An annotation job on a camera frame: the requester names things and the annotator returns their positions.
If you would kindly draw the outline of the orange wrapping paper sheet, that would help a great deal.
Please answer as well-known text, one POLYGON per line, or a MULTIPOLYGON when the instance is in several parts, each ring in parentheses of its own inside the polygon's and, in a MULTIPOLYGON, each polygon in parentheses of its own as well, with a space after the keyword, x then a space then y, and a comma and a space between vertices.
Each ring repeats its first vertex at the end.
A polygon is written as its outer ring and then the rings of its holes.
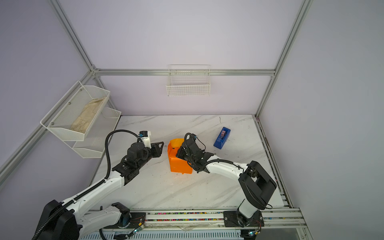
POLYGON ((172 173, 192 174, 191 168, 185 160, 179 159, 176 155, 184 139, 173 139, 170 141, 167 149, 170 170, 172 173))

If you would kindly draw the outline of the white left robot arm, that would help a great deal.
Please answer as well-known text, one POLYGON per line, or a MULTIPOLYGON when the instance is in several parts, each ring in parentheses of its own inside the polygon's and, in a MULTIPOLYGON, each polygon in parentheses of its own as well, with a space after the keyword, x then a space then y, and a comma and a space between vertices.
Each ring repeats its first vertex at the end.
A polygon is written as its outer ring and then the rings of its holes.
POLYGON ((53 200, 43 210, 34 240, 78 240, 81 237, 115 224, 129 225, 130 209, 116 202, 111 206, 88 214, 105 197, 132 181, 140 169, 152 158, 159 158, 164 143, 133 143, 121 162, 110 175, 84 191, 62 202, 53 200))

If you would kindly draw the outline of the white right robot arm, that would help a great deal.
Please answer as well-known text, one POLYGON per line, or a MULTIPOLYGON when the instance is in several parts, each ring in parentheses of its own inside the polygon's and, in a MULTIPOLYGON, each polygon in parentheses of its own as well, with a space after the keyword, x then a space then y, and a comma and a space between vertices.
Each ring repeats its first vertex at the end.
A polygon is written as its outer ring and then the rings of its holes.
POLYGON ((238 207, 238 215, 246 219, 266 209, 277 189, 276 181, 256 161, 241 164, 202 150, 192 151, 184 147, 178 150, 176 156, 186 161, 197 173, 218 174, 237 181, 245 196, 238 207))

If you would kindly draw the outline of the blue tape dispenser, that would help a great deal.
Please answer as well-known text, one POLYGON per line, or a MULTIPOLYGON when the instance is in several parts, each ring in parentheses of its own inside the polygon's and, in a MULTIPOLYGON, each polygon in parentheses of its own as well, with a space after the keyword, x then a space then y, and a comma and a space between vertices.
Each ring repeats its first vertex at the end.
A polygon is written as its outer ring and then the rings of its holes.
POLYGON ((214 142, 214 147, 221 150, 224 144, 226 143, 226 141, 228 140, 230 133, 231 133, 230 129, 223 127, 217 139, 214 142))

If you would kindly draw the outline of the white mesh lower shelf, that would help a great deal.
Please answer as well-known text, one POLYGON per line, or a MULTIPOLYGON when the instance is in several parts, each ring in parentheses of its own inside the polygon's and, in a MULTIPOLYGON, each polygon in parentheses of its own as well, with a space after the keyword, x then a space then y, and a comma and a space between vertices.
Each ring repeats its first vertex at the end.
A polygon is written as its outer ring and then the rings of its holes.
POLYGON ((120 111, 104 107, 85 140, 76 142, 72 149, 83 159, 101 158, 106 136, 116 128, 120 117, 120 111))

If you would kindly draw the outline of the white mesh shelf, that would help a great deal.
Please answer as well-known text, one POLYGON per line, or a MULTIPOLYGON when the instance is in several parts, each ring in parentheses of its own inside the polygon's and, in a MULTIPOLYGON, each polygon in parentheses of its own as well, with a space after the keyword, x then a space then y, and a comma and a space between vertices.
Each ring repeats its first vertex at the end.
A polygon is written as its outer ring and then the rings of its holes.
POLYGON ((76 142, 72 149, 83 159, 101 158, 106 136, 116 128, 120 117, 120 111, 104 107, 85 140, 76 142))
POLYGON ((57 105, 43 117, 40 124, 63 142, 84 141, 97 117, 106 106, 110 98, 110 91, 92 85, 83 85, 78 81, 67 91, 67 94, 68 96, 62 97, 61 102, 58 102, 57 105), (81 114, 84 106, 92 99, 103 97, 106 99, 101 104, 100 109, 86 133, 82 134, 71 131, 70 127, 72 123, 81 114))

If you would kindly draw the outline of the beige cloth in shelf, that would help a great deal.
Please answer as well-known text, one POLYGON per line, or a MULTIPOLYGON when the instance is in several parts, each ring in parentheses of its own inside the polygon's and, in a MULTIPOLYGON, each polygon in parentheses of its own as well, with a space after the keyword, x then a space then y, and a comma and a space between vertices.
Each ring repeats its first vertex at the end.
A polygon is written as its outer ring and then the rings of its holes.
POLYGON ((85 134, 105 99, 105 97, 92 99, 88 104, 86 104, 81 114, 72 123, 70 130, 85 134))

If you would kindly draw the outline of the white mesh upper shelf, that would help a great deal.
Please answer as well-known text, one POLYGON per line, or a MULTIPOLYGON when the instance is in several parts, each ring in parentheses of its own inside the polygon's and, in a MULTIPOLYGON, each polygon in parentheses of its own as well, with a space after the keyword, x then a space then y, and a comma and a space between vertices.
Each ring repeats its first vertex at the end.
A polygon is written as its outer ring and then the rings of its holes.
POLYGON ((57 105, 43 117, 40 124, 63 142, 84 141, 97 117, 106 106, 110 98, 110 91, 92 85, 83 85, 78 81, 67 91, 67 94, 68 96, 62 97, 61 102, 58 102, 57 105), (84 106, 92 99, 103 97, 106 99, 101 104, 100 109, 86 133, 82 134, 71 131, 70 127, 72 123, 81 114, 84 106))

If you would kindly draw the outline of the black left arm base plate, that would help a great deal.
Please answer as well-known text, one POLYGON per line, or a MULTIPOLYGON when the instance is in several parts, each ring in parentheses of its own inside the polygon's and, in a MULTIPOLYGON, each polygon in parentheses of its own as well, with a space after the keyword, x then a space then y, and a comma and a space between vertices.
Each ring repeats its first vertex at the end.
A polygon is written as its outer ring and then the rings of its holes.
POLYGON ((123 217, 117 224, 104 227, 104 229, 135 229, 146 220, 145 212, 130 212, 128 217, 123 217))

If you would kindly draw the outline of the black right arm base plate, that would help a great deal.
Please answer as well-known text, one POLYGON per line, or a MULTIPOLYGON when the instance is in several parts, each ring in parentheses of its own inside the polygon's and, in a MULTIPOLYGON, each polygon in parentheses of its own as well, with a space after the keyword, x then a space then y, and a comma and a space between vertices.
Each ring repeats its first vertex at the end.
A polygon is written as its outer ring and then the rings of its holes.
POLYGON ((259 210, 250 218, 245 217, 239 211, 224 211, 223 215, 225 227, 258 228, 265 226, 264 218, 259 210))

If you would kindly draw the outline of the aluminium front rail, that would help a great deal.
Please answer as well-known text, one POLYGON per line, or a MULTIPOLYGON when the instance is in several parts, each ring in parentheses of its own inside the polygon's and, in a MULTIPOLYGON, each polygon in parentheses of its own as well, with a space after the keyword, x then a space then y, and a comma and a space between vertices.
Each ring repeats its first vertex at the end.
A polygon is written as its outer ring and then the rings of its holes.
MULTIPOLYGON (((145 212, 145 228, 166 230, 193 230, 193 229, 250 229, 260 231, 263 229, 306 229, 307 223, 299 209, 267 209, 261 211, 264 218, 264 227, 225 227, 224 211, 229 210, 195 210, 195 211, 148 211, 145 212)), ((92 211, 77 221, 77 230, 81 236, 91 234, 99 229, 112 226, 128 217, 130 212, 122 213, 116 207, 109 207, 101 211, 92 211)))

